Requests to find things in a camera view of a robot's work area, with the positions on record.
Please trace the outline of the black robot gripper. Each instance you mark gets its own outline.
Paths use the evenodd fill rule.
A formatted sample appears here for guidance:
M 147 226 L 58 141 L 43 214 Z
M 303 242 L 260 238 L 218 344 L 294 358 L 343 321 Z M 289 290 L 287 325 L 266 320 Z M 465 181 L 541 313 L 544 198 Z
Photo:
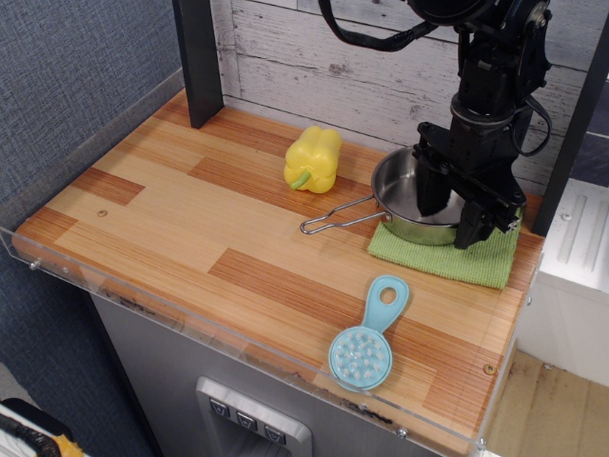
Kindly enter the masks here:
M 422 216 L 434 215 L 456 192 L 464 206 L 454 246 L 467 249 L 487 240 L 493 229 L 506 233 L 519 224 L 526 198 L 512 166 L 527 132 L 527 109 L 483 115 L 453 102 L 451 114 L 448 129 L 418 125 L 417 206 Z

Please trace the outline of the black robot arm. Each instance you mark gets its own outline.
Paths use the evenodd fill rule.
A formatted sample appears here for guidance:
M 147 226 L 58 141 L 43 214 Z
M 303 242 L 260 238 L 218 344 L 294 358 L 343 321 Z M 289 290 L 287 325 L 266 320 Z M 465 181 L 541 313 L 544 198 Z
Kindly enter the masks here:
M 545 1 L 412 1 L 410 8 L 436 27 L 459 35 L 460 85 L 451 100 L 448 129 L 418 126 L 417 205 L 423 216 L 447 206 L 451 193 L 464 201 L 454 245 L 486 240 L 494 229 L 509 232 L 519 223 L 526 198 L 512 166 L 534 156 L 523 143 L 531 118 L 551 118 L 534 98 L 551 65 L 545 55 L 552 18 Z

